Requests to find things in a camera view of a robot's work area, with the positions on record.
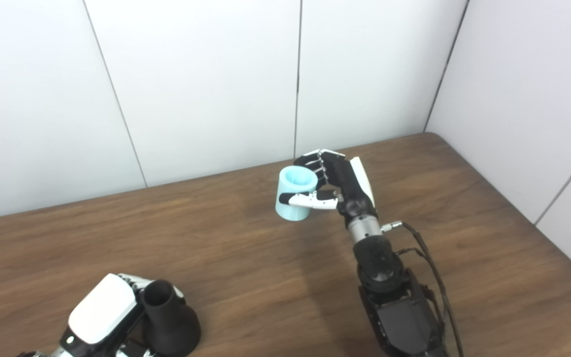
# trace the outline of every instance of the black vase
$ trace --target black vase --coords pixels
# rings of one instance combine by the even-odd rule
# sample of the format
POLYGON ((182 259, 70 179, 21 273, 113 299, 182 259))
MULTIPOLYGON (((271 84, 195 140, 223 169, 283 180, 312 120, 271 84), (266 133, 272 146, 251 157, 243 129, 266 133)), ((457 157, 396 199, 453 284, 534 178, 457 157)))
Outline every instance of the black vase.
POLYGON ((197 347, 202 335, 195 311, 177 296, 173 285, 155 280, 142 293, 145 306, 143 338, 164 357, 185 357, 197 347))

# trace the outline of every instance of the cable connector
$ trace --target cable connector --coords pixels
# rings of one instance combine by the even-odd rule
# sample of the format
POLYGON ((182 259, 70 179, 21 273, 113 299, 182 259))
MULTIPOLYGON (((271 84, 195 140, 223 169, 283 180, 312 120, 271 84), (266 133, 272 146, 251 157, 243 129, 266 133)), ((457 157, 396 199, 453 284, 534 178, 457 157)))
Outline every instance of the cable connector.
POLYGON ((383 224, 382 226, 380 226, 380 230, 383 232, 388 232, 388 231, 390 231, 394 228, 398 228, 400 226, 402 226, 402 222, 401 221, 395 221, 395 222, 383 224))

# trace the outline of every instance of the wooden table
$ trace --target wooden table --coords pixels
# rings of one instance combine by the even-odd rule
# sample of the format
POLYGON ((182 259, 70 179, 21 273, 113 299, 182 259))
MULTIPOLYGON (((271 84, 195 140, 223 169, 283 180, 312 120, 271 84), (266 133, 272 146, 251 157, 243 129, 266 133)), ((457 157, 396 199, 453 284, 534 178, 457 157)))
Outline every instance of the wooden table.
MULTIPOLYGON (((571 262, 441 138, 346 149, 381 222, 422 232, 469 357, 571 357, 571 262)), ((0 357, 52 352, 107 273, 166 278, 197 310, 192 357, 379 357, 335 212, 274 211, 287 162, 0 217, 0 357)), ((395 249, 414 245, 389 235, 395 249)), ((428 266, 403 256, 435 288, 428 266)), ((453 345, 449 337, 449 346, 453 345)))

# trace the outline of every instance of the robotic hand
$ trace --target robotic hand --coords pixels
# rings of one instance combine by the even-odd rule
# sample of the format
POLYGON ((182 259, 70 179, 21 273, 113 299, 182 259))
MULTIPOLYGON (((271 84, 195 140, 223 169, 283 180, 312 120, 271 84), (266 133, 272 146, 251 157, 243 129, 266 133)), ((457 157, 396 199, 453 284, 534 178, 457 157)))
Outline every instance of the robotic hand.
POLYGON ((50 357, 185 357, 200 335, 197 314, 170 282, 107 274, 74 308, 50 357), (139 323, 144 344, 128 338, 139 323))
POLYGON ((345 219, 345 227, 354 242, 353 252, 361 286, 360 298, 369 316, 374 334, 389 357, 449 357, 444 345, 444 319, 435 294, 421 285, 411 269, 403 266, 399 255, 415 251, 430 264, 438 281, 445 312, 456 335, 458 354, 463 357, 457 326, 444 283, 422 237, 411 226, 393 222, 380 226, 369 179, 358 157, 345 160, 345 155, 326 149, 304 154, 294 161, 317 174, 319 183, 312 193, 283 193, 279 202, 306 208, 337 209, 345 219), (320 190, 325 185, 340 189, 320 190), (383 232, 403 226, 419 243, 417 248, 392 251, 383 232))

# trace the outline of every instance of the light blue cup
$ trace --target light blue cup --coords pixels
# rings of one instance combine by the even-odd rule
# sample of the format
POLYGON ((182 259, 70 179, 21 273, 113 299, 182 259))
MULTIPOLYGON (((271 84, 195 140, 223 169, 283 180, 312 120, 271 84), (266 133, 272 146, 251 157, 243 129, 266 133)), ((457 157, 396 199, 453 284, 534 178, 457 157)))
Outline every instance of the light blue cup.
POLYGON ((281 193, 313 192, 317 189, 319 178, 314 171, 300 166, 288 166, 279 172, 277 202, 275 209, 279 216, 288 221, 301 221, 310 214, 310 208, 294 207, 279 202, 281 193))

